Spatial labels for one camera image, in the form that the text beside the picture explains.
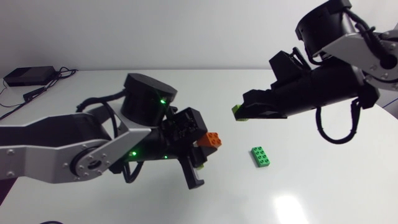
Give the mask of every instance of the black cable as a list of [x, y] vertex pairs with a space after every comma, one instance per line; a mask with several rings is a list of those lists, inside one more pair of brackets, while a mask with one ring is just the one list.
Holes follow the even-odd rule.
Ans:
[[121, 92], [109, 96], [104, 96], [104, 97], [91, 97], [82, 103], [80, 103], [77, 106], [76, 112], [82, 112], [87, 106], [97, 104], [97, 103], [102, 103], [102, 102], [109, 102], [113, 100], [120, 99], [126, 95], [126, 91], [122, 90]]
[[132, 172], [131, 175], [130, 175], [130, 165], [129, 165], [129, 163], [127, 162], [124, 165], [124, 167], [123, 167], [124, 168], [123, 169], [123, 177], [124, 177], [124, 180], [126, 181], [126, 183], [131, 184], [131, 183], [133, 183], [136, 180], [136, 178], [138, 177], [138, 174], [140, 173], [141, 168], [142, 168], [143, 165], [144, 165], [144, 161], [137, 162], [137, 166], [136, 166], [136, 168], [134, 169], [134, 171]]
[[3, 93], [4, 90], [7, 89], [7, 86], [4, 82], [5, 82], [5, 80], [2, 80], [2, 85], [4, 85], [4, 88], [1, 90], [0, 95], [1, 95], [1, 93]]
[[105, 109], [108, 111], [109, 116], [111, 117], [112, 127], [113, 127], [113, 136], [114, 136], [114, 138], [117, 138], [118, 125], [116, 124], [116, 118], [114, 117], [114, 112], [107, 102], [102, 102], [102, 104], [104, 105]]
[[12, 108], [12, 107], [15, 107], [15, 106], [19, 106], [19, 105], [21, 105], [21, 104], [22, 104], [22, 103], [19, 103], [19, 104], [17, 104], [17, 105], [6, 106], [6, 105], [3, 105], [3, 104], [0, 103], [0, 106], [5, 107], [5, 108]]
[[25, 102], [23, 102], [23, 103], [21, 103], [21, 104], [19, 104], [19, 105], [13, 105], [13, 106], [4, 106], [4, 105], [0, 104], [0, 106], [7, 107], [7, 108], [17, 106], [17, 107], [14, 108], [12, 111], [10, 111], [10, 112], [8, 112], [8, 113], [2, 115], [2, 116], [0, 117], [0, 120], [2, 120], [2, 119], [4, 119], [4, 118], [8, 117], [8, 116], [11, 115], [11, 114], [13, 114], [13, 113], [16, 112], [17, 110], [21, 109], [23, 106], [27, 105], [28, 103], [30, 103], [31, 101], [33, 101], [34, 99], [36, 99], [37, 97], [39, 97], [41, 94], [43, 94], [43, 93], [44, 93], [45, 91], [47, 91], [49, 88], [53, 87], [53, 86], [59, 81], [59, 79], [63, 77], [63, 76], [62, 76], [62, 73], [70, 72], [69, 75], [65, 76], [65, 77], [68, 78], [68, 77], [74, 75], [77, 71], [78, 71], [77, 69], [71, 69], [71, 70], [70, 70], [70, 69], [68, 69], [68, 68], [66, 68], [66, 67], [62, 67], [62, 68], [60, 68], [60, 70], [57, 72], [56, 77], [53, 78], [53, 79], [49, 82], [49, 84], [47, 84], [47, 86], [46, 86], [41, 92], [39, 92], [38, 94], [36, 94], [36, 95], [33, 96], [32, 98], [30, 98], [29, 100], [27, 100], [27, 101], [25, 101]]
[[317, 62], [316, 60], [313, 59], [313, 57], [310, 55], [310, 52], [305, 48], [305, 53], [307, 53], [308, 61], [311, 62], [313, 65], [324, 65], [324, 62]]
[[389, 53], [386, 48], [383, 46], [381, 39], [373, 32], [375, 30], [374, 27], [370, 28], [368, 24], [353, 13], [350, 9], [345, 8], [344, 12], [356, 22], [355, 27], [359, 30], [360, 34], [362, 35], [363, 39], [366, 42], [366, 45], [369, 47], [370, 51], [373, 53], [375, 57], [379, 60], [383, 60], [386, 58]]
[[358, 128], [358, 123], [359, 123], [359, 116], [361, 114], [361, 105], [359, 104], [358, 99], [355, 99], [351, 103], [351, 118], [353, 120], [353, 128], [351, 129], [351, 131], [347, 135], [347, 137], [342, 138], [342, 139], [337, 139], [337, 140], [332, 139], [324, 132], [323, 127], [322, 127], [321, 111], [322, 111], [322, 109], [318, 106], [315, 118], [317, 121], [318, 131], [324, 139], [326, 139], [328, 142], [333, 143], [333, 144], [344, 144], [344, 143], [347, 143], [350, 140], [352, 140], [352, 138], [356, 134], [356, 130]]

